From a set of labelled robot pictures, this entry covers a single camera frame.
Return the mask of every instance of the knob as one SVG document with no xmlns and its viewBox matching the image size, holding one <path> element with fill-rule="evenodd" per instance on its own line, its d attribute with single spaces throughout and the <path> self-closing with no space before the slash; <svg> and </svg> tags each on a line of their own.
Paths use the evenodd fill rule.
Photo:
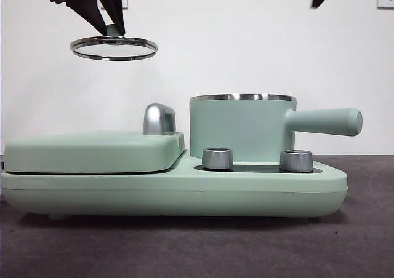
<svg viewBox="0 0 394 278">
<path fill-rule="evenodd" d="M 203 168 L 214 170 L 233 169 L 233 151 L 227 148 L 203 149 Z"/>
<path fill-rule="evenodd" d="M 304 150 L 282 151 L 280 169 L 288 172 L 312 172 L 312 152 Z"/>
</svg>

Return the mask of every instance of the gray floor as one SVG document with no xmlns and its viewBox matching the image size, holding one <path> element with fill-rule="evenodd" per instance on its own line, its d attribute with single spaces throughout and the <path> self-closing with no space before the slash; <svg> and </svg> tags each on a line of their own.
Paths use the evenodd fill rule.
<svg viewBox="0 0 394 278">
<path fill-rule="evenodd" d="M 76 217 L 1 201 L 1 277 L 394 277 L 394 156 L 318 156 L 348 174 L 324 218 Z"/>
</svg>

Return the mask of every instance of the mint green saucepan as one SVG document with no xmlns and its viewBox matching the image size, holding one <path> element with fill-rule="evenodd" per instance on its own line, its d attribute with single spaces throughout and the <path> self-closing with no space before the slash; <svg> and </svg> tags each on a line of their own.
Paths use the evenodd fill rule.
<svg viewBox="0 0 394 278">
<path fill-rule="evenodd" d="M 233 150 L 236 162 L 279 161 L 294 149 L 294 132 L 355 136 L 363 118 L 355 108 L 296 111 L 296 98 L 269 94 L 203 95 L 190 99 L 190 154 Z"/>
</svg>

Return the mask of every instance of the silver rim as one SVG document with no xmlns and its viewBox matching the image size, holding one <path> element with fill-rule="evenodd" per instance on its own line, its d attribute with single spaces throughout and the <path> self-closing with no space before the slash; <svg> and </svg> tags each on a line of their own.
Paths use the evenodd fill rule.
<svg viewBox="0 0 394 278">
<path fill-rule="evenodd" d="M 130 46 L 142 46 L 152 50 L 152 52 L 145 55 L 128 55 L 125 57 L 109 57 L 106 55 L 89 55 L 81 52 L 77 52 L 76 49 L 84 46 L 94 46 L 98 44 L 127 44 Z M 103 61 L 133 61 L 143 60 L 144 58 L 150 58 L 158 51 L 158 46 L 149 40 L 142 38 L 127 38 L 123 36 L 95 36 L 82 38 L 73 41 L 70 44 L 70 49 L 73 53 L 82 58 L 89 58 L 91 60 L 103 60 Z"/>
<path fill-rule="evenodd" d="M 216 100 L 276 100 L 296 101 L 290 95 L 270 95 L 265 93 L 227 93 L 223 95 L 199 95 L 190 98 L 190 101 L 216 101 Z"/>
</svg>

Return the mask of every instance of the silver lid handle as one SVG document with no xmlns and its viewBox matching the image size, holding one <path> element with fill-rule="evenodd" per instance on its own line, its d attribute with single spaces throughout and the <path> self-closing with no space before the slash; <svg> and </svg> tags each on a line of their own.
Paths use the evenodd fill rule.
<svg viewBox="0 0 394 278">
<path fill-rule="evenodd" d="M 145 109 L 143 118 L 144 135 L 164 135 L 175 132 L 175 112 L 163 104 L 150 104 Z"/>
</svg>

